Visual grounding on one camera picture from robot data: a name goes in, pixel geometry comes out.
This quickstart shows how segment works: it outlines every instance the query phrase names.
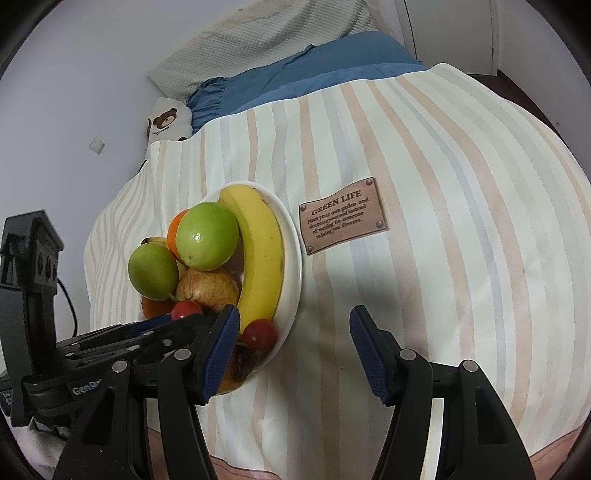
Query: door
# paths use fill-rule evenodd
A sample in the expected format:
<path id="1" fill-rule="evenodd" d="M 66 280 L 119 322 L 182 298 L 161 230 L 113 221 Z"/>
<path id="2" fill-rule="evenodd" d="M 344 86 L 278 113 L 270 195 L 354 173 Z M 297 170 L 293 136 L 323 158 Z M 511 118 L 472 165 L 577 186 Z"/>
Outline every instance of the door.
<path id="1" fill-rule="evenodd" d="M 401 16 L 408 12 L 413 53 L 426 66 L 445 62 L 465 73 L 494 74 L 489 0 L 397 0 L 396 5 Z M 406 38 L 405 43 L 412 51 Z"/>

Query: screw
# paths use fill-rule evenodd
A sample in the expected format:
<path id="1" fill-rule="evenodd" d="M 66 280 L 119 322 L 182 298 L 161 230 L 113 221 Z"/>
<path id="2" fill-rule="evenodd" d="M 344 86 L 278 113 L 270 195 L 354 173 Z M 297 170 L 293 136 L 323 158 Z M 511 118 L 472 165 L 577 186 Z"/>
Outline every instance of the screw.
<path id="1" fill-rule="evenodd" d="M 125 371 L 125 369 L 127 368 L 127 362 L 125 360 L 117 360 L 111 366 L 111 368 L 113 369 L 113 372 L 115 372 L 116 374 L 120 374 L 121 372 Z"/>
<path id="2" fill-rule="evenodd" d="M 187 348 L 181 348 L 174 353 L 174 357 L 177 360 L 181 360 L 181 361 L 186 360 L 190 356 L 191 356 L 191 350 L 189 350 Z"/>
<path id="3" fill-rule="evenodd" d="M 462 363 L 462 366 L 470 373 L 478 371 L 478 364 L 474 360 L 466 360 L 464 363 Z"/>
<path id="4" fill-rule="evenodd" d="M 414 352 L 414 350 L 411 350 L 410 348 L 405 348 L 403 350 L 400 350 L 400 358 L 402 358 L 403 360 L 414 360 L 417 357 L 417 354 Z"/>

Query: leather label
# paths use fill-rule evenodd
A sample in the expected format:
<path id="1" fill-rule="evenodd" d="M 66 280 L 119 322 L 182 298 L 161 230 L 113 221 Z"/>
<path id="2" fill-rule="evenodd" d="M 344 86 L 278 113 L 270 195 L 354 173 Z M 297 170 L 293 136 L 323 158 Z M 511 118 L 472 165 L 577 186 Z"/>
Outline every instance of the leather label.
<path id="1" fill-rule="evenodd" d="M 388 225 L 373 177 L 300 205 L 300 231 L 306 255 L 386 230 Z"/>

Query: white wall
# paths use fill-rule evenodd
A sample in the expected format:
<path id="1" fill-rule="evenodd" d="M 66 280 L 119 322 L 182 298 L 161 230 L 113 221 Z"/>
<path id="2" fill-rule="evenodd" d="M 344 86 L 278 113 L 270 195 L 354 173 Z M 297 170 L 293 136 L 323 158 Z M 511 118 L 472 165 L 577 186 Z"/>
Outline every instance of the white wall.
<path id="1" fill-rule="evenodd" d="M 496 0 L 499 68 L 540 107 L 591 178 L 591 86 L 557 33 L 526 0 Z"/>
<path id="2" fill-rule="evenodd" d="M 104 206 L 138 170 L 160 91 L 145 72 L 251 0 L 63 0 L 0 80 L 0 222 L 45 209 L 66 245 L 59 276 L 89 328 L 82 255 Z M 95 135 L 106 142 L 97 156 Z M 60 339 L 72 334 L 62 294 Z M 0 355 L 0 367 L 3 360 Z"/>

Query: striped bedsheet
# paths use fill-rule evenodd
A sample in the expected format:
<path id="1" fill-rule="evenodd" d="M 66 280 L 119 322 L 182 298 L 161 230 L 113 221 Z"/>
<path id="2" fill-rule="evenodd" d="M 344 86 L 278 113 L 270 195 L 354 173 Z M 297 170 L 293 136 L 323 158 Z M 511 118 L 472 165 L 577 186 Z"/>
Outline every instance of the striped bedsheet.
<path id="1" fill-rule="evenodd" d="M 591 187 L 545 125 L 445 64 L 268 103 L 153 144 L 86 246 L 92 328 L 138 320 L 129 255 L 211 190 L 261 183 L 298 225 L 301 203 L 369 176 L 389 231 L 304 256 L 283 348 L 199 408 L 210 453 L 282 480 L 371 477 L 392 411 L 371 396 L 350 339 L 357 304 L 431 361 L 476 360 L 530 455 L 579 427 L 591 400 Z M 441 411 L 435 402 L 434 426 Z"/>

